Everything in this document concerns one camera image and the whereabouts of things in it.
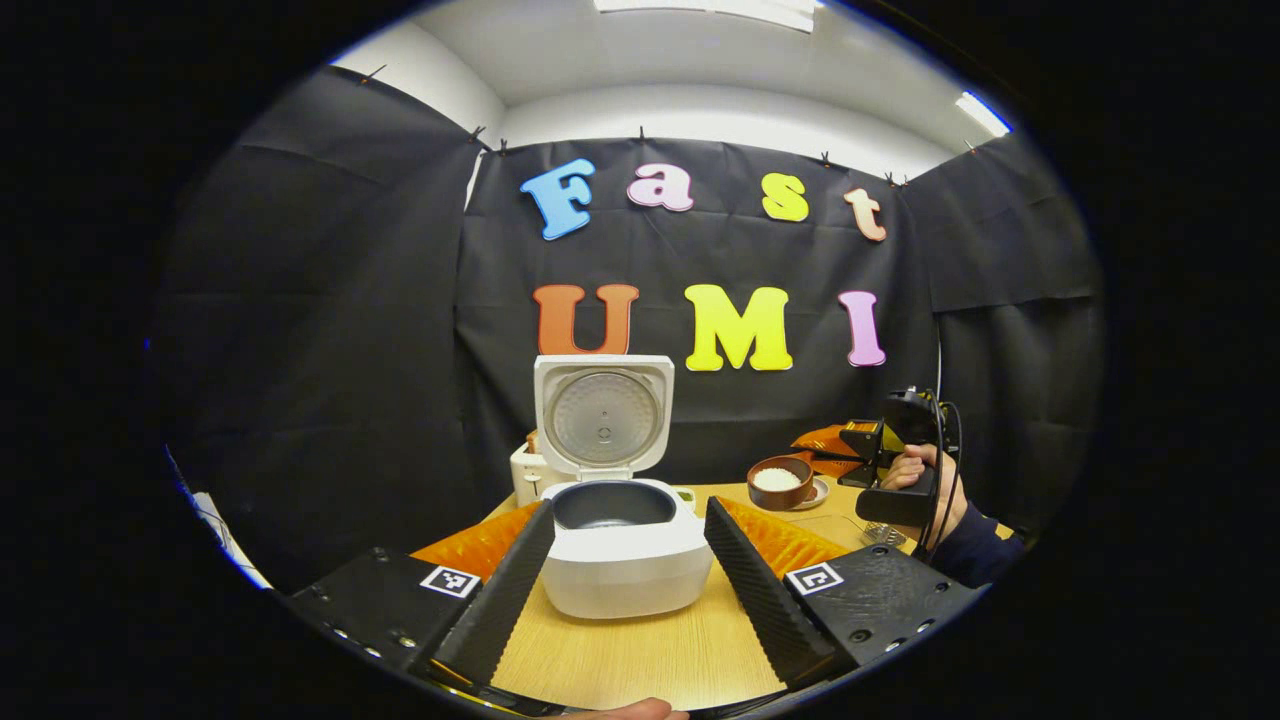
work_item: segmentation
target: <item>hand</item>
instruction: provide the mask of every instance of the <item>hand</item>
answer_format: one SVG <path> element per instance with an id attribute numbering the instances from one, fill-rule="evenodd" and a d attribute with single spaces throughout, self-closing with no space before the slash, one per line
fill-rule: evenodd
<path id="1" fill-rule="evenodd" d="M 888 474 L 881 482 L 881 488 L 883 489 L 900 489 L 908 488 L 920 479 L 920 473 L 924 470 L 924 464 L 928 462 L 931 468 L 937 468 L 937 455 L 938 448 L 932 445 L 908 445 L 902 450 L 902 455 L 893 459 L 893 464 L 890 465 Z M 964 496 L 964 483 L 956 477 L 956 464 L 946 452 L 942 454 L 942 471 L 940 473 L 941 479 L 938 480 L 938 506 L 933 512 L 933 529 L 929 530 L 932 536 L 929 538 L 929 546 L 924 550 L 933 550 L 940 542 L 947 539 L 947 536 L 960 524 L 960 519 L 964 518 L 965 510 L 969 509 L 969 501 Z M 951 501 L 951 515 L 946 518 L 946 524 L 943 524 L 942 514 L 947 509 L 947 496 L 951 493 L 951 483 L 955 482 L 956 496 Z M 893 528 L 902 533 L 904 536 L 920 542 L 920 528 L 906 528 L 902 525 L 893 525 Z"/>
<path id="2" fill-rule="evenodd" d="M 549 715 L 545 720 L 689 720 L 689 714 L 672 710 L 671 703 L 664 700 L 650 697 L 614 710 Z"/>

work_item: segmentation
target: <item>wire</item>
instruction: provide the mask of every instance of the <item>wire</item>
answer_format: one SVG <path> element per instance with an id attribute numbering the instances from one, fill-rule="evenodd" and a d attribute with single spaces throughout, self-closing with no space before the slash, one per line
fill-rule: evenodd
<path id="1" fill-rule="evenodd" d="M 951 502 L 956 498 L 956 486 L 960 484 L 960 460 L 963 459 L 963 455 L 964 455 L 964 425 L 960 424 L 960 409 L 956 407 L 955 402 L 943 402 L 942 405 L 946 406 L 946 407 L 950 407 L 951 413 L 955 414 L 955 423 L 956 423 L 956 459 L 955 459 L 955 462 L 956 462 L 956 474 L 951 478 L 951 491 L 947 492 L 947 509 L 942 512 L 942 525 L 938 527 L 938 542 L 937 542 L 937 544 L 933 546 L 933 550 L 929 551 L 929 557 L 928 557 L 928 561 L 927 561 L 929 565 L 933 564 L 933 553 L 936 553 L 938 551 L 938 544 L 942 544 L 942 534 L 943 534 L 943 532 L 946 530 L 946 527 L 947 527 L 947 518 L 951 516 Z M 942 465 L 941 459 L 938 461 L 938 465 Z M 938 482 L 941 483 L 942 482 L 941 480 L 942 475 L 940 474 L 938 478 L 940 478 Z"/>
<path id="2" fill-rule="evenodd" d="M 945 466 L 942 462 L 942 452 L 946 450 L 946 445 L 942 441 L 942 411 L 938 405 L 938 398 L 934 395 L 931 400 L 933 402 L 933 428 L 938 432 L 938 445 L 936 446 L 937 454 L 934 456 L 937 466 L 933 469 L 937 477 L 933 479 L 933 487 L 929 488 L 929 516 L 924 523 L 924 527 L 920 528 L 920 542 L 916 546 L 920 548 L 922 553 L 929 547 L 929 538 L 933 536 L 933 516 L 936 515 L 936 510 L 938 507 L 938 492 L 942 489 L 942 468 Z M 946 523 L 946 516 L 943 516 L 942 521 L 943 524 Z"/>

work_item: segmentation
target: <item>ceiling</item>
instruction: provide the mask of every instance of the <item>ceiling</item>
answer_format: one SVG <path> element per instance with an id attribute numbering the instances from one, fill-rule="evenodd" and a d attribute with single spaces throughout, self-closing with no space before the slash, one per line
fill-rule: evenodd
<path id="1" fill-rule="evenodd" d="M 955 105 L 964 87 L 845 8 L 819 6 L 812 35 L 695 10 L 602 14 L 591 0 L 453 0 L 412 22 L 508 108 L 620 85 L 724 85 L 859 111 L 954 152 L 991 140 Z"/>

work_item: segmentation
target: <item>sleeve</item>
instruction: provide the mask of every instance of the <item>sleeve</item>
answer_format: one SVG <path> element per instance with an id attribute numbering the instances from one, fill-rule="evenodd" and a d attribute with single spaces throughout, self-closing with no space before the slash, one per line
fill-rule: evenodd
<path id="1" fill-rule="evenodd" d="M 956 529 L 938 544 L 933 568 L 970 588 L 998 578 L 1025 548 L 1018 538 L 1001 539 L 996 524 L 970 502 Z"/>

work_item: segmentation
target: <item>blue letter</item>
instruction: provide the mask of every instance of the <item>blue letter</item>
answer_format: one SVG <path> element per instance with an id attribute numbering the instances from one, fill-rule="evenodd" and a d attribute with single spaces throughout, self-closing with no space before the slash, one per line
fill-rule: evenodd
<path id="1" fill-rule="evenodd" d="M 543 219 L 547 220 L 547 227 L 543 228 L 544 240 L 556 240 L 564 233 L 573 232 L 591 219 L 591 215 L 585 210 L 573 208 L 572 201 L 577 200 L 580 205 L 591 201 L 591 188 L 586 186 L 586 181 L 577 176 L 589 176 L 594 172 L 595 165 L 590 160 L 579 158 L 554 170 L 530 178 L 520 186 L 520 192 L 534 196 L 534 202 L 538 202 L 538 209 L 541 210 Z M 561 184 L 566 177 L 568 182 Z"/>

